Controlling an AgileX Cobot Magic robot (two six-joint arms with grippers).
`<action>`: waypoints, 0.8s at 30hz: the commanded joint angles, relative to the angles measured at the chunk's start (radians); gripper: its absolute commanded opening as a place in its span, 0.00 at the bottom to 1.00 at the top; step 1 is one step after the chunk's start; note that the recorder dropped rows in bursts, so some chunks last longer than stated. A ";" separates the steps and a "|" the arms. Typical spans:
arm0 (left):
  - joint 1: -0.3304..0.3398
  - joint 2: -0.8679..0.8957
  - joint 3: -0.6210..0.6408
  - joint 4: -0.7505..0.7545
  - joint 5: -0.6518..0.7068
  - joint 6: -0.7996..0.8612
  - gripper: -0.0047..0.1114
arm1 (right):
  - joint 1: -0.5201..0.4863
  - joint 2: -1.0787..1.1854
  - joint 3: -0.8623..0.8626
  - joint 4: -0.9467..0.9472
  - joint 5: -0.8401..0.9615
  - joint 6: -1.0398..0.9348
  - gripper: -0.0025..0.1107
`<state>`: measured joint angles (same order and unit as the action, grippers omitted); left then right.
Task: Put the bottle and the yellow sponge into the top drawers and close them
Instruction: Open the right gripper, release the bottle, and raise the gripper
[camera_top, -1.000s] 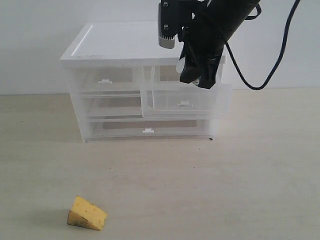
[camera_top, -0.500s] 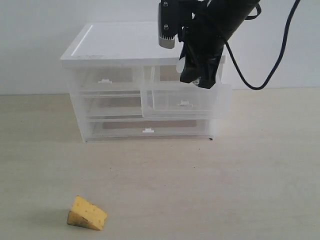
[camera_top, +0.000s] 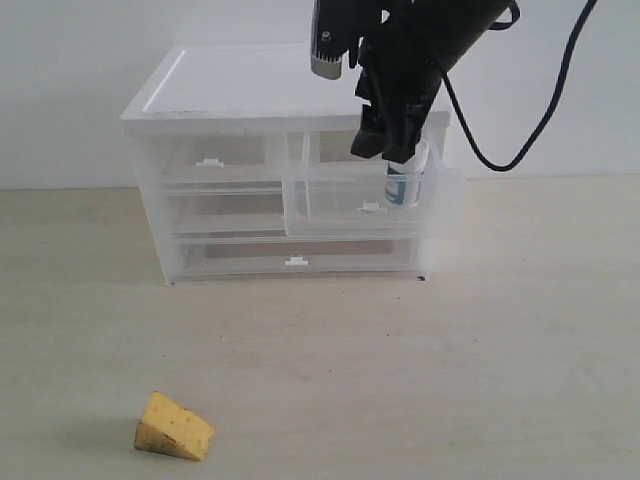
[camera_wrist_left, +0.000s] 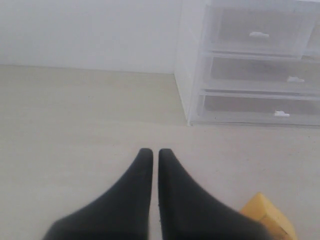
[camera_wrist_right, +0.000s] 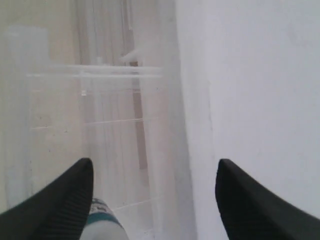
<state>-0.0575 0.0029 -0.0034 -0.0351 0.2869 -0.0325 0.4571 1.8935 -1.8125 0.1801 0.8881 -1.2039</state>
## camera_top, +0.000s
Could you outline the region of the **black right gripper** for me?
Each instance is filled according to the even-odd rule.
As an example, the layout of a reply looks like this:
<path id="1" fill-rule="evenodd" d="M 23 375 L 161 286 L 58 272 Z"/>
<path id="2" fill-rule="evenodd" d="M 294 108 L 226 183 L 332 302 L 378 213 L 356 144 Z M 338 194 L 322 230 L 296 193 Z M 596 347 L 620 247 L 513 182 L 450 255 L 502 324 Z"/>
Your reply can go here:
<path id="1" fill-rule="evenodd" d="M 441 85 L 432 57 L 441 57 L 448 42 L 448 11 L 388 13 L 387 19 L 381 9 L 349 13 L 349 60 L 361 67 L 355 95 L 364 101 L 350 153 L 373 158 L 383 152 L 387 161 L 407 163 Z"/>

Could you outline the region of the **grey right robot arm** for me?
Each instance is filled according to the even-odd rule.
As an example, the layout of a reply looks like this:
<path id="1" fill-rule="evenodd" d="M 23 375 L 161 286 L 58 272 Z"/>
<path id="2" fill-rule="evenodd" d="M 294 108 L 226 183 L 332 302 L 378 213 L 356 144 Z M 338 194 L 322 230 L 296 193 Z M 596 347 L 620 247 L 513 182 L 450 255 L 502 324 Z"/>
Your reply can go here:
<path id="1" fill-rule="evenodd" d="M 407 163 L 415 154 L 443 76 L 489 30 L 519 19 L 514 1 L 389 1 L 389 17 L 360 31 L 355 94 L 366 102 L 355 156 Z"/>

